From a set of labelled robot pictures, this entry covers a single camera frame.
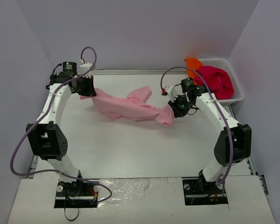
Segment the pink t shirt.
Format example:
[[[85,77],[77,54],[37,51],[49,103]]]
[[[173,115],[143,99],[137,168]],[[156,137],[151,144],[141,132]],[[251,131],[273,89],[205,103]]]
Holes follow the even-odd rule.
[[[175,119],[169,105],[159,108],[146,103],[152,94],[149,86],[130,92],[126,98],[114,97],[99,88],[95,91],[95,97],[81,96],[80,99],[91,99],[96,109],[112,121],[119,118],[128,118],[133,121],[156,120],[160,124],[171,126]]]

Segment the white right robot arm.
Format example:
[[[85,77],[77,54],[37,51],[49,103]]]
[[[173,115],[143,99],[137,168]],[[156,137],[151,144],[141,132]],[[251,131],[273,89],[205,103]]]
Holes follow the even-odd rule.
[[[218,131],[214,159],[199,172],[198,188],[204,193],[215,187],[222,189],[231,167],[250,157],[252,129],[229,115],[205,85],[195,85],[192,78],[186,78],[179,86],[181,93],[175,90],[175,86],[166,86],[162,90],[163,94],[169,96],[168,105],[174,116],[181,118],[191,109],[200,110]]]

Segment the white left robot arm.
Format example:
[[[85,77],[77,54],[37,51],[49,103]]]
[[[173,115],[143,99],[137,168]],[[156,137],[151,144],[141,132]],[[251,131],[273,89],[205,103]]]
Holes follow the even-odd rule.
[[[46,87],[49,94],[37,124],[28,124],[26,130],[33,154],[57,170],[60,185],[68,186],[69,192],[80,195],[85,184],[81,180],[81,172],[67,155],[69,144],[60,128],[61,118],[72,94],[83,97],[95,97],[97,94],[93,76],[88,72],[91,63],[83,62],[78,66],[75,62],[63,62],[61,67],[61,72],[50,76],[50,83]]]

